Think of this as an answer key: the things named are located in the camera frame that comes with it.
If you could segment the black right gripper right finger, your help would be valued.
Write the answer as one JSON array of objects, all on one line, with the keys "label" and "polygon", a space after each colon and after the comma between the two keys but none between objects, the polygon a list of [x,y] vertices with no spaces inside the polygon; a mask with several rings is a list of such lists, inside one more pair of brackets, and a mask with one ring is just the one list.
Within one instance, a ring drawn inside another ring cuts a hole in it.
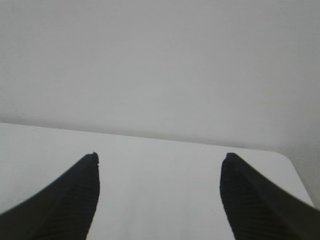
[{"label": "black right gripper right finger", "polygon": [[221,165],[219,193],[237,240],[318,240],[320,211],[283,190],[235,153]]}]

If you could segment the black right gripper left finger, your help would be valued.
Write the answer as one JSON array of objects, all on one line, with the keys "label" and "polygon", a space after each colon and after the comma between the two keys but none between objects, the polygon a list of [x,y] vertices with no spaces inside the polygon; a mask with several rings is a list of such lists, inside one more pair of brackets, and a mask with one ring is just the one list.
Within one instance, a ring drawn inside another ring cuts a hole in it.
[{"label": "black right gripper left finger", "polygon": [[2,240],[85,240],[100,195],[99,157],[87,154],[55,181],[0,215]]}]

